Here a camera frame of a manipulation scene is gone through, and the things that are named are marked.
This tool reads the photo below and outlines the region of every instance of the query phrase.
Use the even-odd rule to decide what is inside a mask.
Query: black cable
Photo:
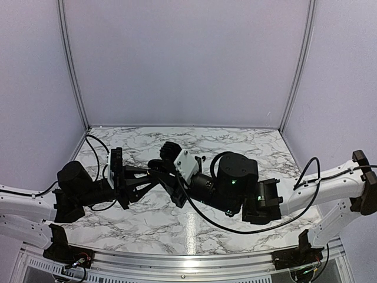
[[[80,267],[82,267],[82,268],[84,269],[84,276],[81,278],[80,281],[77,281],[76,283],[83,283],[84,280],[85,280],[86,277],[87,277],[87,269],[86,269],[85,267],[83,267],[83,266],[80,266]],[[55,278],[55,275],[54,275],[53,273],[51,273],[51,275],[52,275],[52,277],[53,277],[54,280],[57,280],[57,279]],[[72,279],[70,279],[70,280],[58,279],[58,281],[59,281],[59,282],[62,282],[62,283],[64,283],[64,282],[69,283],[69,282],[72,281]]]
[[[98,180],[98,177],[100,176],[100,159],[98,158],[98,154],[97,154],[97,152],[95,152],[95,149],[92,146],[92,144],[89,142],[89,140],[87,138],[85,138],[85,141],[87,142],[87,144],[92,149],[92,151],[95,155],[95,159],[97,160],[97,175],[96,175],[95,180],[94,180],[96,182]]]
[[[101,208],[101,209],[93,209],[93,206],[90,206],[90,210],[91,211],[105,211],[107,209],[112,208],[116,203],[117,203],[117,200],[113,201],[113,203],[107,206],[106,208]]]
[[[77,281],[76,283],[83,283],[84,280],[85,280],[85,277],[87,276],[87,269],[83,266],[82,266],[82,268],[84,269],[84,276],[81,278],[80,281]]]
[[[337,174],[334,174],[334,175],[331,175],[331,176],[327,176],[327,177],[323,177],[321,181],[331,180],[331,179],[337,178],[337,177],[339,177],[341,175],[347,174],[347,173],[349,173],[351,171],[355,171],[355,170],[362,169],[362,168],[377,168],[377,165],[361,165],[361,166],[356,166],[353,169],[346,169],[346,170],[341,171],[341,172],[339,172]],[[293,188],[293,190],[296,190],[299,187],[304,186],[307,183],[313,183],[315,181],[317,181],[317,179],[311,179],[311,180],[308,180],[307,182],[302,182],[302,183],[298,184],[298,186],[295,186]]]
[[[33,195],[34,195],[35,197],[39,197],[39,196],[46,195],[52,189],[52,187],[54,187],[57,183],[58,183],[58,181],[55,181],[54,183],[52,183],[52,185],[50,187],[48,187],[47,190],[45,190],[45,191],[43,191],[41,193],[35,193],[35,194],[19,193],[19,192],[13,192],[11,190],[0,190],[0,192],[1,193],[11,193],[12,195],[17,195],[17,196],[29,196],[29,197],[33,197]]]
[[[325,262],[325,265],[323,266],[323,268],[321,269],[321,271],[318,273],[317,277],[314,278],[313,280],[311,280],[311,282],[314,282],[318,279],[318,277],[321,276],[321,274],[325,271],[326,269],[326,266],[328,265],[329,263],[329,258],[330,258],[330,249],[329,249],[329,244],[326,245],[327,246],[327,249],[328,249],[328,257],[326,258],[326,262]]]
[[[307,169],[309,168],[309,166],[313,163],[313,161],[316,161],[317,163],[317,170],[318,170],[318,179],[320,179],[320,163],[319,163],[319,159],[317,157],[313,157],[312,159],[309,160],[309,162],[307,163],[307,165],[305,166],[299,180],[297,181],[297,183],[299,183],[303,177],[303,175],[305,175]],[[181,187],[181,190],[183,191],[185,197],[187,198],[188,202],[191,204],[191,206],[193,207],[193,209],[206,221],[208,221],[209,223],[211,223],[213,226],[215,227],[218,227],[222,230],[225,230],[225,231],[228,231],[228,232],[232,232],[232,233],[236,233],[236,234],[242,234],[242,235],[250,235],[250,234],[257,234],[257,233],[262,233],[262,232],[267,232],[267,231],[271,231],[271,230],[274,230],[276,228],[280,228],[282,226],[285,226],[289,223],[292,223],[293,221],[299,219],[301,216],[303,216],[308,210],[309,208],[313,205],[314,201],[316,200],[317,198],[317,195],[319,193],[319,186],[320,186],[320,181],[318,182],[317,184],[317,188],[316,188],[316,191],[313,195],[313,198],[312,200],[310,201],[310,203],[307,205],[307,207],[300,213],[298,214],[297,216],[295,216],[294,218],[284,222],[284,223],[281,223],[281,224],[278,224],[276,226],[272,226],[272,227],[268,227],[268,228],[265,228],[265,229],[261,229],[261,230],[255,230],[255,231],[237,231],[237,230],[233,230],[233,229],[230,229],[230,228],[227,228],[225,226],[222,226],[214,221],[212,221],[211,219],[209,219],[206,215],[204,215],[200,210],[199,208],[194,204],[194,202],[191,200],[191,198],[189,197],[189,195],[187,194],[185,188],[183,187],[182,183],[181,183],[181,180],[180,180],[180,177],[179,175],[177,174],[176,176],[177,178],[177,181],[178,181],[178,184],[179,186]],[[189,184],[187,184],[186,180],[183,179],[183,182],[184,184],[187,186],[187,187],[190,187]]]
[[[211,173],[211,177],[213,179],[213,183],[216,183],[217,181],[217,177],[216,175],[214,174],[214,165],[216,164],[216,162],[221,158],[223,157],[225,154],[227,153],[231,153],[231,152],[221,152],[219,153],[218,155],[216,155],[212,161],[211,161],[211,165],[210,165],[210,173]]]
[[[109,149],[107,148],[106,144],[104,144],[104,142],[102,140],[100,140],[99,138],[97,138],[96,136],[93,136],[92,134],[87,134],[87,137],[91,137],[92,139],[95,139],[97,142],[99,142],[105,149],[106,149],[106,152],[107,154],[110,153]]]
[[[105,165],[105,167],[102,170],[102,178],[104,178],[104,179],[106,179],[106,177],[105,177],[106,168],[107,168],[107,165]]]

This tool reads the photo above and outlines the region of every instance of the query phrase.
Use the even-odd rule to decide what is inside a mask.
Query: marble tabletop
[[[212,158],[229,150],[256,159],[259,180],[268,178],[296,177],[299,171],[277,130],[188,128],[188,127],[139,127],[95,128],[91,134],[101,139],[109,148],[122,147],[126,164],[146,167],[150,159],[159,158],[160,147],[166,141],[176,142],[191,154],[207,157],[203,171],[209,173]],[[106,164],[106,152],[91,140],[97,151],[101,171]],[[97,162],[89,146],[84,143],[77,160],[95,178]],[[97,205],[104,208],[109,203]],[[233,218],[223,212],[196,202],[208,217],[223,226],[243,231],[276,225],[294,215],[265,226],[251,225],[241,221],[241,214]],[[297,245],[297,236],[320,215],[312,207],[299,220],[280,229],[255,235],[238,235],[219,230],[202,220],[187,202],[180,209],[170,200],[160,186],[148,192],[130,209],[122,210],[119,204],[103,212],[85,208],[86,215],[72,224],[62,225],[72,244],[113,251],[139,252],[144,254],[229,254]]]

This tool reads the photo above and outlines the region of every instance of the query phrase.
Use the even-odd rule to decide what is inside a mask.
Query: black mounting base
[[[296,248],[283,249],[272,253],[272,261],[276,270],[292,268],[317,262],[323,259],[322,249],[313,249],[307,239],[305,230],[299,236],[299,246]]]
[[[43,257],[68,265],[73,264],[80,258],[85,258],[86,261],[81,266],[90,268],[94,251],[69,245],[63,227],[55,224],[50,224],[49,227],[52,230],[52,244],[43,252]]]

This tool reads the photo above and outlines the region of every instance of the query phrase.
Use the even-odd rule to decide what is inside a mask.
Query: lavender wall
[[[55,1],[2,1],[0,184],[46,189],[84,130]]]
[[[93,125],[277,128],[308,1],[67,1]]]
[[[301,166],[318,156],[328,169],[357,149],[377,163],[376,13],[374,0],[318,1],[309,58],[284,133]],[[357,283],[376,282],[376,234],[377,215],[341,233]]]

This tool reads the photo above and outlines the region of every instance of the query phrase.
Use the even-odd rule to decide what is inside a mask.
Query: robotic arm
[[[123,209],[140,200],[161,184],[171,201],[182,208],[190,199],[198,200],[232,217],[242,208],[242,221],[265,225],[311,204],[338,200],[337,205],[316,225],[299,236],[297,248],[273,253],[276,269],[292,268],[322,259],[324,246],[362,215],[377,211],[377,176],[364,153],[353,153],[352,160],[317,175],[297,179],[259,181],[257,161],[233,152],[215,157],[211,176],[202,174],[201,157],[192,156],[179,145],[167,142],[161,159],[150,160],[148,169],[123,166],[122,148],[111,150],[108,176],[93,182],[83,166],[69,162],[58,172],[60,189],[30,194],[29,191],[1,186],[1,233],[45,250],[44,257],[90,267],[93,251],[68,244],[64,229],[53,223],[71,223],[85,215],[83,206],[117,200]],[[219,160],[217,174],[214,164]]]

